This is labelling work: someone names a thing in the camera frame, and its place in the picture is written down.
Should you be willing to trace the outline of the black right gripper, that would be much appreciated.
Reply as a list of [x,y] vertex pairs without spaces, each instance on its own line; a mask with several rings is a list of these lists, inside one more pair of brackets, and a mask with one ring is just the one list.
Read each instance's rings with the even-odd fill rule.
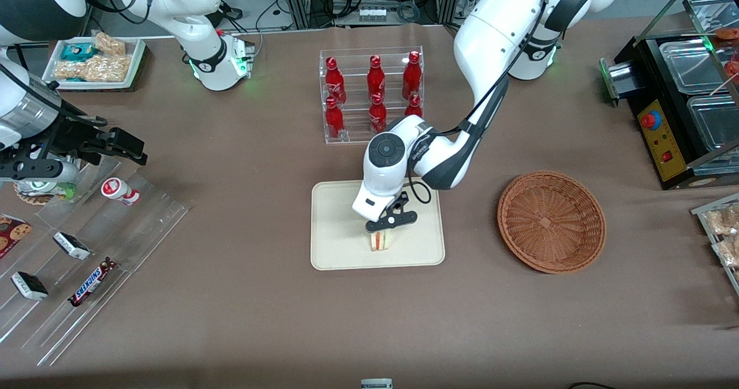
[[148,155],[142,152],[144,142],[120,127],[113,127],[109,132],[103,131],[102,128],[107,125],[108,121],[101,117],[82,117],[81,120],[58,117],[47,129],[33,137],[33,158],[71,156],[98,164],[98,155],[118,155],[138,166],[145,166]]

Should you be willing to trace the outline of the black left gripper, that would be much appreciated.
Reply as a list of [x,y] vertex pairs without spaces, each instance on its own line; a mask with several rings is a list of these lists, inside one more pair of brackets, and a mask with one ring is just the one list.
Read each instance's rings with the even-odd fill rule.
[[418,220],[417,212],[405,210],[405,205],[409,203],[407,192],[403,191],[381,214],[377,221],[367,221],[365,224],[366,232],[380,232],[383,230],[395,229],[396,227],[411,225]]

